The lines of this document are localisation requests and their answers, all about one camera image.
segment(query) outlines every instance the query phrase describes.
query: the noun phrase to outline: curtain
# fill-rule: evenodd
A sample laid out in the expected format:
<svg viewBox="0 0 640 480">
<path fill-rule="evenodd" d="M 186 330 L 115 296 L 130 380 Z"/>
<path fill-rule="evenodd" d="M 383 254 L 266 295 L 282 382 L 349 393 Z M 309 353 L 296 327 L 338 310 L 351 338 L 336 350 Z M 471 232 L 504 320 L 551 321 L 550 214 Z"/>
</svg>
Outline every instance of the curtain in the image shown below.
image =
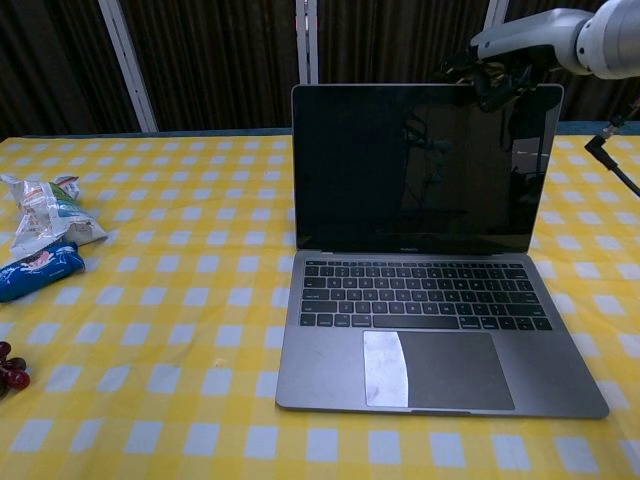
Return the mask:
<svg viewBox="0 0 640 480">
<path fill-rule="evenodd" d="M 579 8 L 595 12 L 603 0 L 511 0 L 506 21 L 515 20 L 552 8 Z M 640 78 L 601 80 L 593 76 L 576 76 L 564 72 L 547 75 L 546 82 L 565 88 L 561 120 L 608 120 L 640 95 Z"/>
<path fill-rule="evenodd" d="M 427 82 L 482 30 L 488 3 L 319 0 L 319 81 Z"/>
<path fill-rule="evenodd" d="M 121 0 L 160 130 L 290 124 L 293 0 Z"/>
<path fill-rule="evenodd" d="M 96 2 L 0 3 L 0 137 L 133 130 Z"/>
</svg>

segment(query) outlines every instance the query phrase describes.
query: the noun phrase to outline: trackpad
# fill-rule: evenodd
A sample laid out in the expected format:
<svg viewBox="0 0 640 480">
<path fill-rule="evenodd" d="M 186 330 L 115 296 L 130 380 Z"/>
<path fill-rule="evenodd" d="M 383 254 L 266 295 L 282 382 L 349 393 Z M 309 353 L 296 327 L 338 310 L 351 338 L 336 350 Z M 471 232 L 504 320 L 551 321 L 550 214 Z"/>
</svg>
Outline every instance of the trackpad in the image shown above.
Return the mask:
<svg viewBox="0 0 640 480">
<path fill-rule="evenodd" d="M 491 335 L 365 331 L 367 405 L 513 410 Z"/>
</svg>

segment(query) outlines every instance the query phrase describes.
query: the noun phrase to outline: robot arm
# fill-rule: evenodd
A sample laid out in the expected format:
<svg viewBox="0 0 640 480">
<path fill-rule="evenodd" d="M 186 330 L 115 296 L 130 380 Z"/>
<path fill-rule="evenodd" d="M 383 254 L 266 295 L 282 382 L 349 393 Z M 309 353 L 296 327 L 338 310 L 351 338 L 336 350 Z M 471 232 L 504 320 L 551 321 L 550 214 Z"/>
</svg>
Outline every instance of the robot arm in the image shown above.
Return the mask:
<svg viewBox="0 0 640 480">
<path fill-rule="evenodd" d="M 609 0 L 595 14 L 557 8 L 485 30 L 443 63 L 438 79 L 473 81 L 480 107 L 492 111 L 559 69 L 640 76 L 640 0 Z"/>
</svg>

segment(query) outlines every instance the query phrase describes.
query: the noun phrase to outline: black screen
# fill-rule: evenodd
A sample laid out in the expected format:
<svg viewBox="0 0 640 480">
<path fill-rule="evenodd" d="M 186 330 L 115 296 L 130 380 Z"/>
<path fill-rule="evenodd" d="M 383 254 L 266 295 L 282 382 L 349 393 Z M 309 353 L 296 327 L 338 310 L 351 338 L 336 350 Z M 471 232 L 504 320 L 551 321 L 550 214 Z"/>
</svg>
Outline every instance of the black screen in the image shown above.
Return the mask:
<svg viewBox="0 0 640 480">
<path fill-rule="evenodd" d="M 526 251 L 561 100 L 541 86 L 485 113 L 468 86 L 296 87 L 298 248 Z"/>
</svg>

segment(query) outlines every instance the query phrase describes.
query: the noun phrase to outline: blue snack package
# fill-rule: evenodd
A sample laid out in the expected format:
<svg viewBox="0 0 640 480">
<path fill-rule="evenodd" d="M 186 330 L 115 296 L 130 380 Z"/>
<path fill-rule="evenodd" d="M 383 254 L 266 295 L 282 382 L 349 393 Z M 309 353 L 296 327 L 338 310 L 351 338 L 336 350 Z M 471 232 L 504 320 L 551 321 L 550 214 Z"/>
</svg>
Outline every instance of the blue snack package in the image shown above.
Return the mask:
<svg viewBox="0 0 640 480">
<path fill-rule="evenodd" d="M 0 269 L 0 302 L 35 292 L 78 270 L 84 271 L 78 246 L 72 242 L 53 243 Z"/>
</svg>

